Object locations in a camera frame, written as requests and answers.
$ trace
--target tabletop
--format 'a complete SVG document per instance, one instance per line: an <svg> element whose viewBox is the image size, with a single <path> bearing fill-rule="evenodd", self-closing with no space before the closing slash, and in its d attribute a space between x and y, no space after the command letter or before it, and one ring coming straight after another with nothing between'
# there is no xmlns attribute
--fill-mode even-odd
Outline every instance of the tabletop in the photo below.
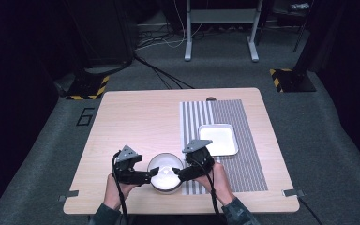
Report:
<svg viewBox="0 0 360 225"><path fill-rule="evenodd" d="M95 214L104 199L107 175L112 172L113 154L126 144L142 161L137 171L146 171L150 160L160 153L184 158L181 140L181 102L207 98L242 101L248 126L262 168L266 190L235 192L254 213L291 213L299 209L291 178L278 146L260 91L256 88L150 90L107 92L84 147L70 190L78 196L66 199L64 212L71 215ZM127 198L130 214L213 214L209 194L184 195L179 190L163 195L147 184L134 188Z"/></svg>

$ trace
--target sleeve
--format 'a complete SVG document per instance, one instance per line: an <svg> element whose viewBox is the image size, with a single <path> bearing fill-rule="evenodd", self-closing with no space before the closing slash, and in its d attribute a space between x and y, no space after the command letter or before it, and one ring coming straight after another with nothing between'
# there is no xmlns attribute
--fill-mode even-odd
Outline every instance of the sleeve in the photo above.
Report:
<svg viewBox="0 0 360 225"><path fill-rule="evenodd" d="M238 198L235 198L226 206L222 206L221 209L226 216L228 225L260 225Z"/></svg>
<svg viewBox="0 0 360 225"><path fill-rule="evenodd" d="M121 213L118 210L113 210L102 203L90 219L89 225L113 225L120 216Z"/></svg>

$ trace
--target robotic hand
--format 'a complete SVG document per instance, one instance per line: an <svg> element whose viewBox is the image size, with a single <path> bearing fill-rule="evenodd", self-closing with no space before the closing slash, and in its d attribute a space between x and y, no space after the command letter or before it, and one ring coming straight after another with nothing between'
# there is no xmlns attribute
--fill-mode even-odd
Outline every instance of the robotic hand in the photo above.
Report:
<svg viewBox="0 0 360 225"><path fill-rule="evenodd" d="M205 147L209 143L212 143L212 141L192 140L183 150L183 153L186 153L186 162L190 166L183 170L172 168L182 182L206 175L212 170L215 160Z"/></svg>
<svg viewBox="0 0 360 225"><path fill-rule="evenodd" d="M143 185L150 184L151 178L158 174L159 167L154 168L150 172L139 172L134 170L134 164L142 161L143 156L138 155L133 149L125 145L113 156L112 159L112 175L115 180L123 184Z"/></svg>

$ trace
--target striped mat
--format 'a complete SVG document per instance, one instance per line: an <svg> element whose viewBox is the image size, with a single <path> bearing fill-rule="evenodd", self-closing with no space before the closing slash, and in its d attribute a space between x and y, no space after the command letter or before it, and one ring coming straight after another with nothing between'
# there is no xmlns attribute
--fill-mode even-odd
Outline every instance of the striped mat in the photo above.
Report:
<svg viewBox="0 0 360 225"><path fill-rule="evenodd" d="M251 136L242 100L180 102L182 149L193 139L199 139L201 125L230 124L238 142L238 153L214 157L226 168L233 192L268 190L262 166ZM195 181L182 185L184 195L205 194L206 189Z"/></svg>

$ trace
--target silver tray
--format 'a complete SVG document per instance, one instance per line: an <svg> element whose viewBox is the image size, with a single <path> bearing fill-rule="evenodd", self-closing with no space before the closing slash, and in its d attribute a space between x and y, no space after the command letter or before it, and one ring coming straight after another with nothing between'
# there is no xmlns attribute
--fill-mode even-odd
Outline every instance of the silver tray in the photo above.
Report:
<svg viewBox="0 0 360 225"><path fill-rule="evenodd" d="M206 145L212 156L230 156L238 152L233 126L229 124L202 125L198 128L200 140L212 140Z"/></svg>

